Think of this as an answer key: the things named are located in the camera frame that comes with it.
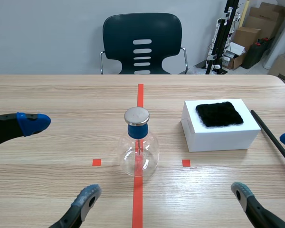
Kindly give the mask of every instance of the bottle neck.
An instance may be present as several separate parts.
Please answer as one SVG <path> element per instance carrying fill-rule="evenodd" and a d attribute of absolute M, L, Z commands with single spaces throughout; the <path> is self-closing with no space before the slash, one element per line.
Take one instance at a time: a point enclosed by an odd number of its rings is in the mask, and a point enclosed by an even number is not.
<path fill-rule="evenodd" d="M 128 125 L 128 134 L 131 138 L 142 139 L 147 136 L 149 132 L 148 124 L 143 126 L 130 126 Z"/>

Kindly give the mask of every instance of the black pole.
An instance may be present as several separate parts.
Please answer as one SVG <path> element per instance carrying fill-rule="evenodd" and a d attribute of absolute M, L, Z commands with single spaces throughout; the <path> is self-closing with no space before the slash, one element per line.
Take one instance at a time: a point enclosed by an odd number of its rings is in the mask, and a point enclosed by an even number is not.
<path fill-rule="evenodd" d="M 222 74 L 222 56 L 223 56 L 223 53 L 224 53 L 224 49 L 225 49 L 225 45 L 226 45 L 226 42 L 227 42 L 227 39 L 228 39 L 228 36 L 229 36 L 229 32 L 230 32 L 230 29 L 231 29 L 231 26 L 232 26 L 232 22 L 233 22 L 233 19 L 234 19 L 234 16 L 236 14 L 236 11 L 238 9 L 238 2 L 239 0 L 232 0 L 230 1 L 230 7 L 232 7 L 232 12 L 230 14 L 230 19 L 229 21 L 227 22 L 227 25 L 224 29 L 224 32 L 223 32 L 223 38 L 222 38 L 222 43 L 220 44 L 219 48 L 218 48 L 218 51 L 217 51 L 217 58 L 214 60 L 214 64 L 215 65 L 220 65 L 221 68 L 218 69 L 216 72 L 218 74 Z"/>
<path fill-rule="evenodd" d="M 228 12 L 229 5 L 230 5 L 231 1 L 232 0 L 227 0 L 224 13 Z M 226 21 L 225 19 L 221 19 L 220 20 L 218 33 L 217 33 L 217 36 L 216 36 L 216 39 L 215 39 L 215 42 L 214 42 L 214 46 L 213 46 L 213 50 L 212 50 L 212 53 L 211 53 L 212 56 L 215 56 L 215 54 L 217 53 L 217 49 L 219 48 L 219 45 L 221 44 L 221 39 L 222 39 L 222 35 L 223 35 L 222 32 L 223 32 L 225 21 Z M 214 62 L 214 60 L 209 60 L 207 71 L 206 71 L 206 75 L 210 74 L 213 62 Z"/>
<path fill-rule="evenodd" d="M 256 122 L 263 128 L 264 132 L 268 135 L 268 137 L 271 139 L 271 141 L 274 143 L 274 145 L 277 147 L 277 149 L 281 152 L 283 157 L 285 158 L 285 149 L 279 143 L 279 141 L 275 138 L 275 136 L 271 133 L 269 128 L 266 126 L 266 124 L 262 121 L 262 119 L 256 114 L 255 111 L 251 110 L 251 114 L 256 120 Z"/>

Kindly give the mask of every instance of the white box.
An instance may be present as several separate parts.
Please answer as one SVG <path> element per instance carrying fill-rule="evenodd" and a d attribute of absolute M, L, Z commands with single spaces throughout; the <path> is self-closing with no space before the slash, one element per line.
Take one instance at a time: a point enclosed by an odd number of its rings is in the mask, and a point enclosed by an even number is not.
<path fill-rule="evenodd" d="M 226 101 L 233 104 L 243 123 L 206 127 L 196 111 L 196 106 Z M 242 99 L 185 101 L 181 124 L 190 152 L 248 149 L 261 130 Z"/>

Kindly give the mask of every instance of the chair leg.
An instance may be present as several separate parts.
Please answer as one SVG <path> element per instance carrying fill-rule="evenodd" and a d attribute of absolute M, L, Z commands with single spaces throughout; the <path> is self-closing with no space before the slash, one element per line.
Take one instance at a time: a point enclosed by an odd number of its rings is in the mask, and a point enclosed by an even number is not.
<path fill-rule="evenodd" d="M 104 74 L 104 70 L 103 70 L 103 53 L 105 53 L 105 51 L 100 52 L 100 74 Z"/>
<path fill-rule="evenodd" d="M 186 64 L 186 71 L 185 71 L 185 74 L 187 73 L 188 71 L 188 60 L 187 60 L 187 52 L 186 52 L 186 49 L 185 48 L 181 48 L 183 51 L 184 51 L 184 56 L 185 56 L 185 64 Z"/>

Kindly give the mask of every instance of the chair backrest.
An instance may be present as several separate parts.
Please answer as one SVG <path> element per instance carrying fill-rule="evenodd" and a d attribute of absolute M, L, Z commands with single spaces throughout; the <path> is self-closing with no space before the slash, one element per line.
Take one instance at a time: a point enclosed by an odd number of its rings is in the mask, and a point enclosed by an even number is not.
<path fill-rule="evenodd" d="M 162 61 L 179 54 L 181 35 L 180 20 L 173 14 L 111 16 L 103 26 L 105 55 L 122 63 L 120 74 L 145 70 L 150 70 L 150 74 L 167 74 L 162 68 Z"/>

